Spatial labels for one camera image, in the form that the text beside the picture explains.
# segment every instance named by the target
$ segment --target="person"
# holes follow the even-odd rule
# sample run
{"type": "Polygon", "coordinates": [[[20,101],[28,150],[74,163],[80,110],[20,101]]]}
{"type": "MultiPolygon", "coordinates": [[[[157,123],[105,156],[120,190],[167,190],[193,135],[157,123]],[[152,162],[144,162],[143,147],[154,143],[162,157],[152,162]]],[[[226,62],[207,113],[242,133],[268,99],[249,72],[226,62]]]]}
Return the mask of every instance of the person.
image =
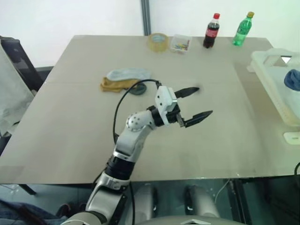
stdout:
{"type": "Polygon", "coordinates": [[[31,204],[0,199],[1,225],[60,225],[75,214],[71,204],[61,205],[55,215],[31,204]]]}

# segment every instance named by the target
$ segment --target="beige tabletop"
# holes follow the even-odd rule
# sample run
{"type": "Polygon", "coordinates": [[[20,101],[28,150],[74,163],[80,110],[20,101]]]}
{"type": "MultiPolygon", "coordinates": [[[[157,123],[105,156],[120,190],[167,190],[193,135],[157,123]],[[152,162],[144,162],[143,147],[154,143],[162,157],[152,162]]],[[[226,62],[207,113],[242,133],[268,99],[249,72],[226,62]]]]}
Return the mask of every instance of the beige tabletop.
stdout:
{"type": "MultiPolygon", "coordinates": [[[[272,46],[247,38],[243,47],[218,37],[212,49],[194,37],[186,54],[154,53],[146,37],[75,36],[34,98],[0,157],[0,183],[91,183],[113,152],[113,113],[122,93],[102,92],[102,78],[118,68],[145,68],[179,90],[201,92],[180,99],[182,116],[213,110],[198,125],[160,127],[146,140],[131,179],[181,180],[290,175],[300,149],[288,145],[286,126],[256,74],[252,51],[272,46]]],[[[156,88],[128,95],[117,117],[154,105],[156,88]]]]}

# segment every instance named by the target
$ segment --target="tape roll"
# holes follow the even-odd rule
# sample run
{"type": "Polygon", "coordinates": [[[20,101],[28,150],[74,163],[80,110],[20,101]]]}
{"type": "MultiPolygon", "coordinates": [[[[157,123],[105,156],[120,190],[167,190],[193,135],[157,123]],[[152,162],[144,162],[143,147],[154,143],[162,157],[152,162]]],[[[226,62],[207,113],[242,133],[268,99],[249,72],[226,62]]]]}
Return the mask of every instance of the tape roll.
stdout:
{"type": "Polygon", "coordinates": [[[164,52],[168,46],[169,46],[169,38],[165,34],[161,33],[154,33],[148,36],[148,47],[158,53],[158,52],[164,52]]]}

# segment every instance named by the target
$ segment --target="red bottle label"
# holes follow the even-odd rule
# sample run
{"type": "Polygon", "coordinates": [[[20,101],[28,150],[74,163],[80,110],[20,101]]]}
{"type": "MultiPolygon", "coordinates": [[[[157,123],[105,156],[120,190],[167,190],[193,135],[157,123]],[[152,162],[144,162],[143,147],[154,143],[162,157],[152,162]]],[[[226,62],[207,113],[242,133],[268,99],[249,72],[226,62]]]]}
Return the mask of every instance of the red bottle label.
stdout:
{"type": "Polygon", "coordinates": [[[207,29],[206,30],[206,35],[212,38],[215,38],[218,34],[218,30],[211,30],[211,29],[207,29]]]}

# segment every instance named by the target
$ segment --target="green plastic bottle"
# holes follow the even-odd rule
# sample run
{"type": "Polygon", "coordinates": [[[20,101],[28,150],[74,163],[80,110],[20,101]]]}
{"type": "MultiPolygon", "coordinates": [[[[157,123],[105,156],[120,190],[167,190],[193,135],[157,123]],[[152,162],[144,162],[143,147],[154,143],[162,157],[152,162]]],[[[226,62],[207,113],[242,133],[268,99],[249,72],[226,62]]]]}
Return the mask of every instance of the green plastic bottle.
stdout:
{"type": "Polygon", "coordinates": [[[246,39],[246,36],[249,33],[250,28],[252,26],[253,16],[254,16],[254,12],[248,12],[247,17],[242,22],[240,22],[239,28],[236,31],[236,35],[232,41],[232,43],[234,45],[237,45],[237,46],[243,45],[243,43],[246,39]]]}

